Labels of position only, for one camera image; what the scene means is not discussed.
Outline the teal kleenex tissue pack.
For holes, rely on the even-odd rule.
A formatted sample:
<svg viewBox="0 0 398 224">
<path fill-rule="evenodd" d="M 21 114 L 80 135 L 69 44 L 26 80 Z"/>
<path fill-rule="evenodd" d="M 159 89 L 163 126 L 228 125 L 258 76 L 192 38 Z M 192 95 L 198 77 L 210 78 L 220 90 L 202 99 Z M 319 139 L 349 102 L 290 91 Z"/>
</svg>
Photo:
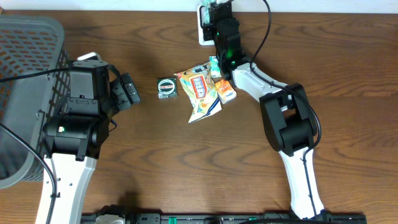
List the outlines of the teal kleenex tissue pack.
<svg viewBox="0 0 398 224">
<path fill-rule="evenodd" d="M 210 74 L 212 78 L 221 78 L 221 70 L 219 68 L 218 59 L 216 56 L 209 56 Z"/>
</svg>

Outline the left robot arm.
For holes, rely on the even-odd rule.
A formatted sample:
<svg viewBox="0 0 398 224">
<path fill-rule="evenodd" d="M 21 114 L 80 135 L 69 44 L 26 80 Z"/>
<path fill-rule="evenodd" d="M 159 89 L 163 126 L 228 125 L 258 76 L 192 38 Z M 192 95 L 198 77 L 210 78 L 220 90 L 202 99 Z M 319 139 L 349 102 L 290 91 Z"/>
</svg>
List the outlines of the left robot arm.
<svg viewBox="0 0 398 224">
<path fill-rule="evenodd" d="M 86 190 L 113 116 L 138 103 L 129 73 L 102 60 L 70 63 L 70 91 L 42 129 L 45 163 L 36 223 L 79 223 Z"/>
</svg>

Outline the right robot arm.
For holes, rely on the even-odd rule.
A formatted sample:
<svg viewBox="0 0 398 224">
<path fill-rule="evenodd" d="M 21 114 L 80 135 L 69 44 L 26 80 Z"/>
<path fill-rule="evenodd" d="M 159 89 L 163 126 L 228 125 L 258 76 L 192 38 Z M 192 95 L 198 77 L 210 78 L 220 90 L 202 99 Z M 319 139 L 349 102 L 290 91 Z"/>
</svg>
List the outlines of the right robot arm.
<svg viewBox="0 0 398 224">
<path fill-rule="evenodd" d="M 225 80 L 259 102 L 266 138 L 282 158 L 289 181 L 292 212 L 299 219 L 316 219 L 324 209 L 320 200 L 313 151 L 320 142 L 320 120 L 303 86 L 288 85 L 262 72 L 243 52 L 239 21 L 232 2 L 211 1 L 198 8 L 201 39 L 212 42 Z"/>
</svg>

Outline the green zam-buk box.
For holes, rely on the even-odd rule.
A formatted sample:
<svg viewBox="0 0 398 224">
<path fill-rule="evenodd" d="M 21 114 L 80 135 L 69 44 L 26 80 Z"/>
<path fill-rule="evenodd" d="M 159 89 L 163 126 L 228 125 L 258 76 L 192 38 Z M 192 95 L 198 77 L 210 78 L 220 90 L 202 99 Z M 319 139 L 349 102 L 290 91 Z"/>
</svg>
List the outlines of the green zam-buk box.
<svg viewBox="0 0 398 224">
<path fill-rule="evenodd" d="M 158 79 L 157 89 L 158 89 L 158 97 L 160 99 L 178 97 L 176 78 Z"/>
</svg>

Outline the orange tissue pack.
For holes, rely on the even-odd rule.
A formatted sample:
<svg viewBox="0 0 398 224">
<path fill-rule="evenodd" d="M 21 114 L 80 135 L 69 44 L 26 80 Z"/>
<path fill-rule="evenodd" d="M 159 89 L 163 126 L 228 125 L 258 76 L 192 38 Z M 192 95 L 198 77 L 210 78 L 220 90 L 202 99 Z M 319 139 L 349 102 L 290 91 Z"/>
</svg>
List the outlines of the orange tissue pack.
<svg viewBox="0 0 398 224">
<path fill-rule="evenodd" d="M 215 83 L 215 86 L 222 104 L 228 103 L 236 98 L 236 91 L 228 81 L 220 80 Z"/>
</svg>

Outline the yellow red snack bag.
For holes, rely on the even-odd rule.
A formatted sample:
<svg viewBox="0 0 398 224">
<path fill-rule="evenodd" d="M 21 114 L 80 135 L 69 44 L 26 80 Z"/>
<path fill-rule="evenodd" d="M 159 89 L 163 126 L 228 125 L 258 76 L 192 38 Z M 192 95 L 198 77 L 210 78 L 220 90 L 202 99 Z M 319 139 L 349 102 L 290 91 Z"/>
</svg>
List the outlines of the yellow red snack bag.
<svg viewBox="0 0 398 224">
<path fill-rule="evenodd" d="M 189 124 L 212 116 L 222 110 L 221 101 L 211 78 L 211 63 L 207 62 L 186 71 L 174 73 L 193 107 Z"/>
</svg>

